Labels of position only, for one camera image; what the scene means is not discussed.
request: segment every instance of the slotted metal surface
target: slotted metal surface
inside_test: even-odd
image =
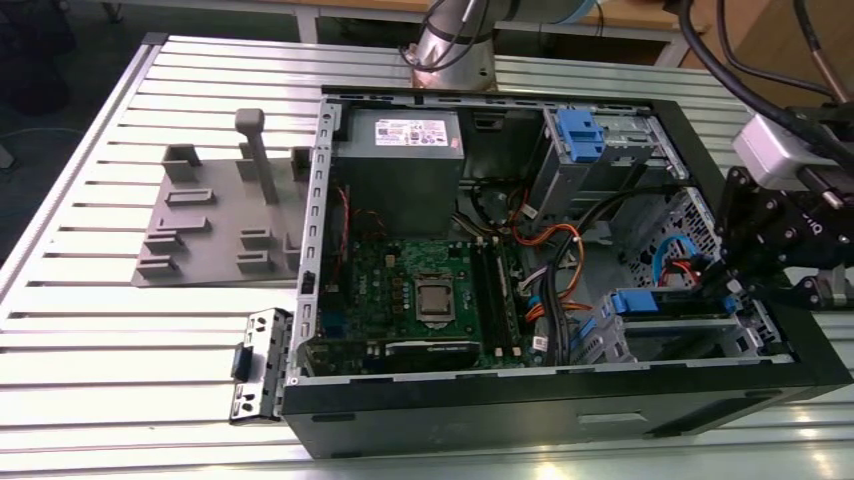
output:
[[[698,72],[500,58],[504,90],[674,99],[722,168],[748,115]],[[229,427],[232,346],[245,314],[292,290],[131,287],[167,143],[235,158],[237,108],[267,112],[272,150],[312,143],[320,84],[407,86],[391,50],[172,37],[140,49],[0,272],[0,475],[147,469],[300,478],[839,478],[854,471],[854,389],[694,438],[316,464],[287,426]],[[820,315],[854,365],[850,315]],[[280,478],[280,472],[240,473]]]

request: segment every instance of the power supply label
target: power supply label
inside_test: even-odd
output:
[[[447,147],[448,133],[444,127],[444,121],[377,120],[376,145],[393,147]]]

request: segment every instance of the floor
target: floor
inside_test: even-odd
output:
[[[111,24],[100,4],[81,0],[71,2],[67,19],[77,48],[54,59],[71,87],[68,106],[53,114],[26,117],[0,104],[0,144],[16,158],[12,168],[0,170],[0,264],[145,33],[163,31],[181,35],[297,41],[296,21],[289,16],[132,5],[125,5],[123,12],[124,21]],[[417,26],[321,18],[319,33],[321,43],[393,47],[413,41]],[[583,55],[588,47],[582,48],[580,43],[578,45],[574,50]],[[566,52],[566,43],[555,48],[554,36],[527,32],[500,32],[496,52],[522,56],[558,54],[563,58],[574,58],[572,52]],[[32,128],[61,128],[80,133],[40,130],[8,136],[12,132]]]

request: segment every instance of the cpu socket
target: cpu socket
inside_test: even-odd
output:
[[[423,275],[415,279],[415,318],[428,328],[444,328],[455,318],[453,280]]]

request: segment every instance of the green circuit board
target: green circuit board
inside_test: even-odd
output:
[[[484,270],[472,265],[485,262],[475,255],[475,249],[480,252],[483,248],[453,241],[377,239],[353,243],[347,281],[341,282],[343,309],[321,315],[328,339],[324,361],[337,364],[336,372],[365,373],[364,365],[352,358],[360,346],[400,341],[476,342],[480,354],[472,369],[530,364],[508,290],[514,260],[503,246],[489,244],[489,269]],[[485,288],[494,298],[484,297]],[[439,297],[447,294],[440,298],[441,308],[429,310],[425,292]],[[479,301],[492,302],[492,311],[500,312],[495,322],[500,317],[500,323],[481,321]]]
[[[428,328],[416,319],[416,289],[419,276],[424,275],[452,286],[455,318],[441,328]],[[480,341],[472,289],[469,258],[463,244],[459,247],[448,242],[356,245],[347,312],[352,335],[363,338],[453,337]]]

